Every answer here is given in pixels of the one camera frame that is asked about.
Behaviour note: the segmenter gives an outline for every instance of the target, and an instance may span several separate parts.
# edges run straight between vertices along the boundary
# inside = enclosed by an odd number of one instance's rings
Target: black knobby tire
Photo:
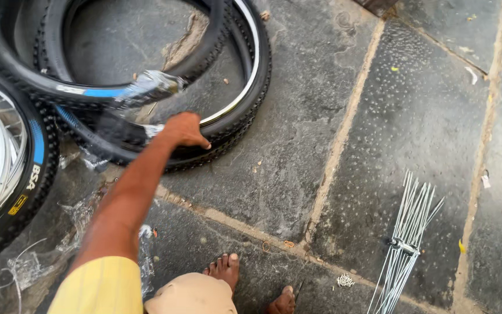
[[[50,2],[50,5],[54,3],[56,6],[62,4],[67,7],[71,1],[54,0]],[[11,79],[17,82],[22,89],[34,94],[41,100],[54,101],[65,106],[83,109],[124,108],[122,102],[115,101],[115,98],[129,84],[96,86],[59,81],[49,75],[33,70],[21,61],[12,48],[13,44],[6,40],[4,36],[4,33],[15,25],[14,23],[6,23],[1,18],[4,15],[13,14],[16,17],[18,9],[16,6],[11,5],[16,2],[17,0],[0,0],[0,65],[5,68],[7,75]],[[199,45],[185,59],[169,68],[165,73],[179,76],[190,83],[202,75],[216,60],[227,36],[232,8],[231,0],[212,0],[212,4],[209,12],[210,22]],[[61,21],[48,19],[47,16],[46,19],[46,22],[52,25],[53,23],[61,25]],[[164,99],[168,96],[168,93],[151,91],[130,99],[129,103],[131,106],[140,106],[146,102]]]
[[[259,60],[257,76],[253,81],[253,85],[245,97],[240,101],[240,105],[238,105],[237,108],[210,125],[201,128],[203,135],[213,144],[213,149],[211,151],[206,151],[198,147],[180,148],[174,152],[172,158],[168,162],[169,169],[180,170],[192,168],[217,158],[219,154],[216,148],[222,147],[222,149],[226,150],[233,146],[235,143],[234,139],[239,139],[243,135],[244,132],[242,133],[241,130],[247,131],[255,117],[257,109],[264,100],[269,87],[270,71],[272,68],[269,40],[257,10],[248,1],[246,1],[245,4],[253,16],[253,21],[244,19],[237,7],[233,6],[233,21],[232,25],[230,25],[230,29],[234,46],[240,51],[242,66],[246,73],[247,80],[252,69],[251,64],[253,62],[253,52],[255,50],[254,43],[250,42],[251,30],[249,23],[254,23],[257,28],[260,49],[259,55],[261,59]],[[206,2],[195,2],[193,5],[206,5]],[[67,30],[68,26],[69,25],[64,25],[64,31]],[[51,60],[48,62],[48,68],[55,70],[61,67],[61,65],[66,64],[65,55],[62,53],[59,56],[59,61],[56,63],[52,63]],[[66,75],[61,76],[61,79],[72,78],[72,75],[68,73],[67,69],[64,67],[61,68],[60,71],[57,71],[57,73],[63,72],[66,72]],[[96,113],[71,112],[66,108],[58,108],[58,113],[62,121],[65,121],[75,130],[76,134],[74,138],[77,143],[86,147],[91,153],[103,159],[110,159],[121,165],[127,164],[136,158],[137,153],[142,150],[147,139],[142,126],[125,122],[110,113],[104,112],[102,116],[98,116]],[[94,127],[91,127],[96,124],[98,125],[98,133],[95,133],[93,131]],[[108,138],[111,139],[121,138],[123,142],[111,142],[104,139],[99,133],[106,134]]]
[[[59,162],[59,141],[52,117],[44,104],[32,104],[28,96],[0,74],[0,90],[15,102],[28,136],[24,172],[0,208],[0,252],[28,225],[44,203]]]

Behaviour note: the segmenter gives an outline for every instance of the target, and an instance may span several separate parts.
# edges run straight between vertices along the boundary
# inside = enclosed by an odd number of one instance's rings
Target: foot
[[[285,286],[282,294],[267,309],[267,314],[293,314],[296,308],[296,297],[293,295],[293,288]]]
[[[208,268],[202,272],[207,276],[214,277],[218,280],[223,280],[230,285],[232,289],[232,297],[234,296],[235,285],[238,283],[239,278],[239,259],[238,254],[232,253],[230,256],[227,254],[222,255],[214,263],[210,263]]]

